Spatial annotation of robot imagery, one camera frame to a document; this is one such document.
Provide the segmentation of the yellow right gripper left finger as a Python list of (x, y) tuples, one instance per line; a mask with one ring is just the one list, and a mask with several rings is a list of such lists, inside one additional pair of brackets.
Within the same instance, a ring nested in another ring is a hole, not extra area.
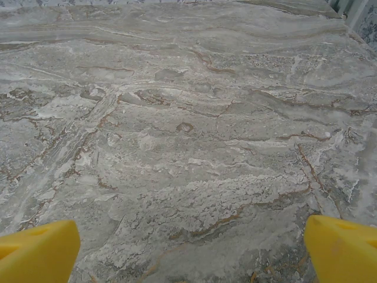
[(1, 236), (1, 282), (68, 282), (79, 250), (74, 220)]

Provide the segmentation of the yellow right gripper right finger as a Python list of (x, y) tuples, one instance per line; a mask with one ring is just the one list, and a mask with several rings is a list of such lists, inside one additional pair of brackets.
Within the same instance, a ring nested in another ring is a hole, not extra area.
[(376, 228), (312, 215), (304, 242), (319, 282), (376, 282)]

